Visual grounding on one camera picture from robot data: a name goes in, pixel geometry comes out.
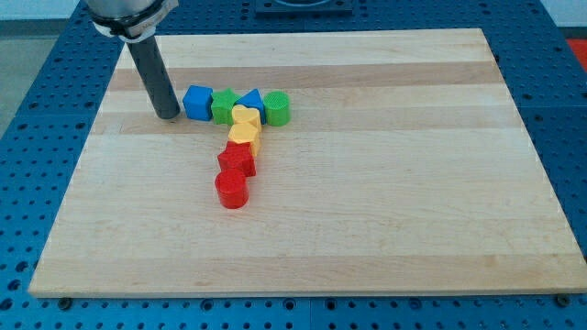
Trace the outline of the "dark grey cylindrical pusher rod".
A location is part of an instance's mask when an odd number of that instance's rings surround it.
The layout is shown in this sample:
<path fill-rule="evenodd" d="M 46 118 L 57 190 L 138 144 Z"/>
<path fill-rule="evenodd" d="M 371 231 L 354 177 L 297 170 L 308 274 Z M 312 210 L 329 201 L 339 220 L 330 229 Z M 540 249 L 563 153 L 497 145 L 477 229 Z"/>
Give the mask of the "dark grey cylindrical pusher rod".
<path fill-rule="evenodd" d="M 175 118 L 181 108 L 155 37 L 128 43 L 127 47 L 157 117 L 165 120 Z"/>

